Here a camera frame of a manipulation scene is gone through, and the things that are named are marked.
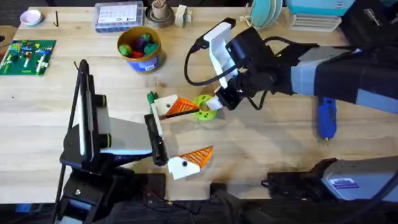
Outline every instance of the clear plastic box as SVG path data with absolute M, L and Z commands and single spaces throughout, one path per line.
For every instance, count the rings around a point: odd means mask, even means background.
M 98 33 L 122 32 L 130 27 L 142 26 L 143 18 L 142 1 L 97 3 L 93 27 Z

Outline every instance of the green toy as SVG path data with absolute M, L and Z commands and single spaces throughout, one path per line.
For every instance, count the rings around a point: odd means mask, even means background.
M 119 51 L 124 56 L 129 56 L 132 53 L 132 49 L 127 44 L 122 44 L 119 46 Z
M 54 46 L 55 40 L 13 40 L 0 64 L 0 75 L 43 75 Z
M 154 44 L 147 44 L 144 48 L 144 56 L 148 56 L 150 55 L 152 52 L 154 52 L 156 50 L 158 46 L 158 43 L 154 43 Z
M 142 38 L 144 39 L 144 41 L 146 41 L 147 43 L 150 42 L 150 34 L 144 34 L 144 35 L 142 35 L 141 37 L 142 37 Z
M 148 100 L 148 103 L 149 103 L 150 113 L 153 113 L 152 112 L 152 107 L 150 107 L 150 105 L 155 103 L 155 100 L 158 99 L 158 98 L 159 98 L 159 96 L 157 95 L 156 92 L 154 93 L 153 91 L 151 91 L 151 92 L 149 92 L 147 94 L 147 100 Z
M 193 100 L 193 103 L 199 106 L 199 112 L 194 115 L 200 121 L 209 121 L 217 115 L 217 110 L 210 110 L 206 105 L 206 101 L 210 99 L 210 95 L 199 95 Z

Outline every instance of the white block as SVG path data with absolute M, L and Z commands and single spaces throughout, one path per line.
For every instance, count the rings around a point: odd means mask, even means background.
M 200 172 L 200 167 L 198 165 L 178 156 L 169 159 L 167 167 L 169 168 L 169 172 L 173 175 L 174 180 Z

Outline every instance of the toy piece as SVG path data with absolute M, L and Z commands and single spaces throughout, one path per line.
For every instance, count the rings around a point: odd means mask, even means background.
M 154 44 L 147 44 L 144 48 L 144 56 L 148 56 L 150 55 L 152 52 L 154 52 L 157 48 L 158 44 L 154 43 Z
M 200 121 L 209 121 L 217 115 L 217 110 L 209 109 L 206 104 L 210 99 L 210 95 L 199 95 L 193 100 L 193 103 L 199 107 L 199 111 L 194 113 L 194 115 Z
M 43 75 L 54 46 L 55 40 L 13 40 L 0 63 L 0 75 Z
M 177 12 L 175 13 L 174 24 L 179 28 L 184 28 L 186 22 L 185 18 L 186 15 L 187 15 L 187 6 L 179 5 L 177 8 Z
M 143 56 L 144 54 L 142 52 L 136 52 L 136 51 L 132 52 L 132 58 L 142 58 Z
M 150 41 L 150 34 L 143 34 L 141 37 L 142 37 L 146 42 L 149 42 L 149 41 Z
M 169 159 L 167 167 L 173 175 L 173 179 L 181 179 L 192 174 L 200 172 L 205 164 L 209 161 L 213 153 L 213 146 L 199 149 L 181 156 Z
M 40 69 L 42 68 L 42 67 L 48 67 L 48 63 L 44 63 L 44 59 L 45 59 L 45 54 L 43 54 L 42 55 L 42 57 L 40 58 L 40 60 L 39 60 L 39 63 L 37 64 L 37 66 L 36 66 L 36 74 L 38 75 L 39 73 L 40 73 Z
M 134 50 L 143 52 L 145 46 L 150 42 L 150 34 L 144 34 L 134 40 Z
M 182 113 L 192 113 L 192 111 L 198 111 L 199 106 L 196 104 L 192 103 L 189 100 L 186 100 L 184 98 L 178 97 L 175 103 L 170 107 L 168 112 L 166 113 L 166 117 L 170 118 L 172 116 L 179 116 L 182 115 Z
M 24 68 L 27 67 L 27 64 L 29 63 L 30 60 L 30 56 L 32 55 L 32 53 L 26 52 L 25 53 L 25 63 L 24 63 Z
M 122 44 L 119 46 L 119 51 L 121 54 L 124 56 L 129 56 L 132 53 L 131 47 L 128 46 L 127 44 Z
M 150 91 L 150 92 L 147 94 L 147 101 L 148 101 L 149 105 L 155 103 L 155 100 L 157 100 L 158 98 L 159 98 L 159 96 L 157 95 L 156 92 L 154 93 L 153 91 Z

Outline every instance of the orange triangle piece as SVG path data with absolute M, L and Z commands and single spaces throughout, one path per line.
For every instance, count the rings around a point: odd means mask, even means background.
M 199 149 L 184 155 L 181 155 L 182 159 L 185 159 L 187 161 L 190 161 L 196 165 L 198 165 L 200 168 L 202 168 L 207 161 L 211 157 L 211 153 L 213 152 L 213 146 L 205 147 L 203 149 Z
M 178 97 L 173 106 L 166 113 L 166 116 L 175 113 L 182 113 L 186 111 L 196 110 L 196 109 L 199 109 L 199 107 L 196 104 L 184 98 Z

